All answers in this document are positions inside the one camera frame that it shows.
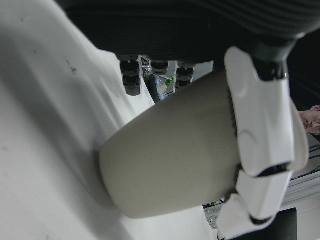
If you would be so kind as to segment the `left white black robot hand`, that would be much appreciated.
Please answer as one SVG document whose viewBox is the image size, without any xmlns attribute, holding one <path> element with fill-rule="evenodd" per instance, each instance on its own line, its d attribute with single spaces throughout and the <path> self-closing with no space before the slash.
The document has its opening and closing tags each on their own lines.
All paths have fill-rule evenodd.
<svg viewBox="0 0 320 240">
<path fill-rule="evenodd" d="M 138 57 L 152 73 L 214 61 L 222 70 L 159 102 L 108 139 L 103 183 L 133 219 L 226 201 L 218 238 L 267 229 L 293 172 L 308 162 L 305 124 L 290 96 L 287 57 L 320 27 L 317 0 L 60 0 L 71 22 L 120 61 L 140 93 Z"/>
</svg>

